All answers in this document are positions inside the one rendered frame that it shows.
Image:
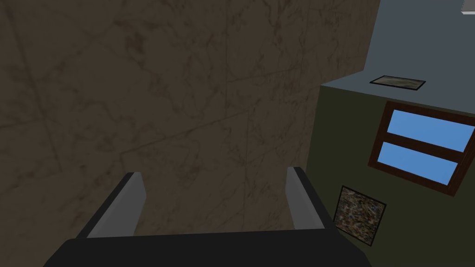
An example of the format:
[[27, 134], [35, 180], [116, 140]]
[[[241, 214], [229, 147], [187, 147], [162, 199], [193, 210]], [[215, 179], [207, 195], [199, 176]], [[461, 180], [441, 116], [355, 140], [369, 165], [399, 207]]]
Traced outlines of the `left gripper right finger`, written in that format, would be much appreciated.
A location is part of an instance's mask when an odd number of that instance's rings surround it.
[[295, 229], [336, 228], [302, 168], [287, 169], [285, 194]]

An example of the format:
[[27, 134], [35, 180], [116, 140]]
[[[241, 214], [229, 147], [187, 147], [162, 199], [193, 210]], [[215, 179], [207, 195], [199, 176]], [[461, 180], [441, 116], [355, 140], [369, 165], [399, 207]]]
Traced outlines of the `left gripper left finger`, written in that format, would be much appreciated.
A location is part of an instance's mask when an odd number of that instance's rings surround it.
[[133, 236], [146, 190], [140, 172], [128, 172], [77, 235], [78, 239]]

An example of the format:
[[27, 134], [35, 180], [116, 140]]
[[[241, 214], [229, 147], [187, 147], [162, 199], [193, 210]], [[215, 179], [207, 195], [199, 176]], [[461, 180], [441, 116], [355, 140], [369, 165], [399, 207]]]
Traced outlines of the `brown framed window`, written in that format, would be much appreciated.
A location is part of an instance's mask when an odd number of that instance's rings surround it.
[[475, 159], [475, 115], [387, 101], [368, 165], [455, 196]]

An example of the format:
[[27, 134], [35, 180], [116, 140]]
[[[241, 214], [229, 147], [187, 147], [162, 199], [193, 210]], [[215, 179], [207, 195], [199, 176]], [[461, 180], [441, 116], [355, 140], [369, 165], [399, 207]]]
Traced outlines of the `speckled brown wall picture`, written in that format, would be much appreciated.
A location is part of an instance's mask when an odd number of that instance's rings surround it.
[[385, 210], [385, 203], [343, 185], [333, 222], [339, 230], [372, 246]]

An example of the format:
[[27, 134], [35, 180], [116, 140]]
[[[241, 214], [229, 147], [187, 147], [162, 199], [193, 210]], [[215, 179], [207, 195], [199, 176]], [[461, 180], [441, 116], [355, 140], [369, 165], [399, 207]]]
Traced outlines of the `grey framed wall picture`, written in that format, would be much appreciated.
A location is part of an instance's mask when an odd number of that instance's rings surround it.
[[370, 81], [371, 84], [417, 91], [426, 81], [395, 76], [381, 76]]

